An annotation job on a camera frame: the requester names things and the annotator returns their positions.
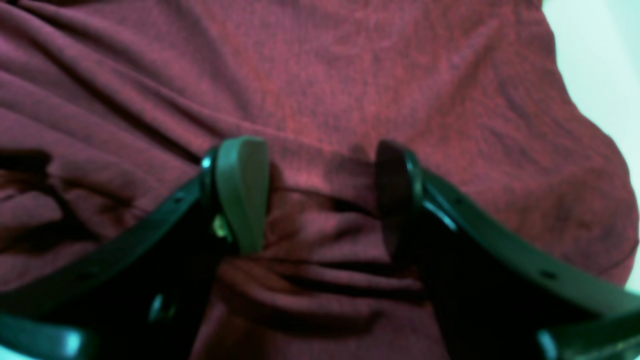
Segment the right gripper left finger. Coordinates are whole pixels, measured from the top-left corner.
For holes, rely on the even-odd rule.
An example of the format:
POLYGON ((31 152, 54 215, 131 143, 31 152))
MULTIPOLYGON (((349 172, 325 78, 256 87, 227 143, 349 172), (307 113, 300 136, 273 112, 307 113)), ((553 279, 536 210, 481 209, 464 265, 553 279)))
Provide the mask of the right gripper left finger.
POLYGON ((229 256, 265 243, 265 139, 226 139, 199 173, 96 251, 1 296, 1 347, 34 360, 187 360, 229 256))

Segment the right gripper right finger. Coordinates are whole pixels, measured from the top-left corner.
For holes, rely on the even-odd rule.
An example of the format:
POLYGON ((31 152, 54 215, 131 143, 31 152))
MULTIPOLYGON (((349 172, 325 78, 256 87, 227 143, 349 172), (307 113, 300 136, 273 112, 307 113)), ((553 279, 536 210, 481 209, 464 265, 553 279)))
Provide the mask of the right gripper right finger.
POLYGON ((375 191, 386 250, 417 269, 452 360, 636 360, 639 296, 521 239, 382 140, 375 191))

